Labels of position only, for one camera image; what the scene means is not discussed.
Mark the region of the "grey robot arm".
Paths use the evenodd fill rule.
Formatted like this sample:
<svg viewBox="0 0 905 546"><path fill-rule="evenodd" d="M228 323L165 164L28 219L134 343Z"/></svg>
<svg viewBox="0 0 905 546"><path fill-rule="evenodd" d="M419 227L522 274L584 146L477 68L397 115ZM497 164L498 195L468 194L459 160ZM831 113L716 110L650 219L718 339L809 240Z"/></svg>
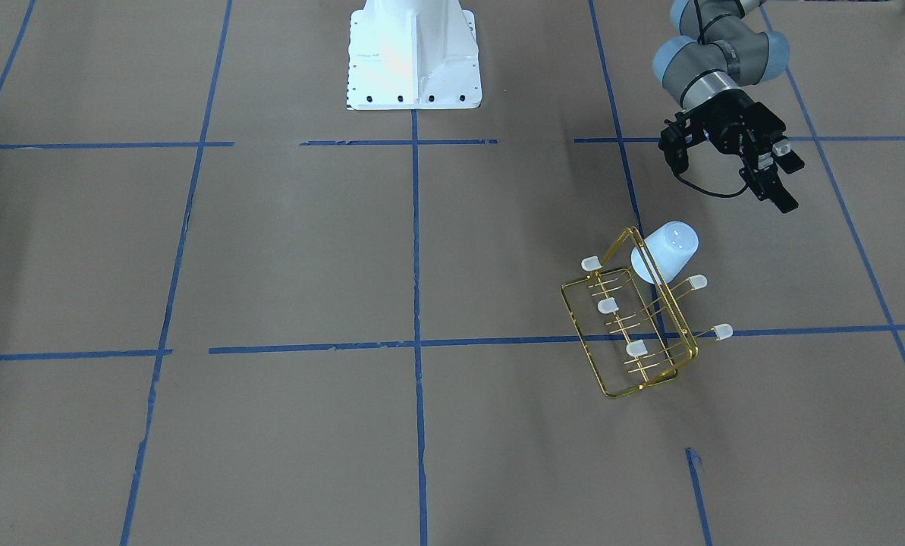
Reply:
<svg viewBox="0 0 905 546"><path fill-rule="evenodd" d="M743 189L781 213L798 208L779 174L805 162L786 136L786 125L746 88L781 76L789 65L785 35L756 32L746 16L758 1L675 1L671 22L677 36L653 58L654 76L680 106L666 121L658 146L675 179L690 166L689 149L709 142L741 162Z"/></svg>

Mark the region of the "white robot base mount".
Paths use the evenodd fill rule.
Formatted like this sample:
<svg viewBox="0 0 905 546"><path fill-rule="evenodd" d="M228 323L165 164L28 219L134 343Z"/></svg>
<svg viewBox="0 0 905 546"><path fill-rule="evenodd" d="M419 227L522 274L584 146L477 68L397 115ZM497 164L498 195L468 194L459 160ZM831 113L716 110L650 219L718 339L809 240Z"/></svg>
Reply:
<svg viewBox="0 0 905 546"><path fill-rule="evenodd" d="M452 110L481 103L476 18L459 1L366 1L352 11L348 110Z"/></svg>

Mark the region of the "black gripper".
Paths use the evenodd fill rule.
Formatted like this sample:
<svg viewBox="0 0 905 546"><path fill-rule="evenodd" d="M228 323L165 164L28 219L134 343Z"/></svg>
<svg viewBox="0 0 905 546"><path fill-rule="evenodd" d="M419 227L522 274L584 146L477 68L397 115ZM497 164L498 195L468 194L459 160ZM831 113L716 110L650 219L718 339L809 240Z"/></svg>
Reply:
<svg viewBox="0 0 905 546"><path fill-rule="evenodd" d="M788 148L785 123L743 90L727 90L690 111L666 120L658 148L674 176L690 166L688 149L708 141L722 155L741 160L740 176L758 201L771 201L782 214L799 207L785 189L779 169L792 174L800 169L798 153Z"/></svg>

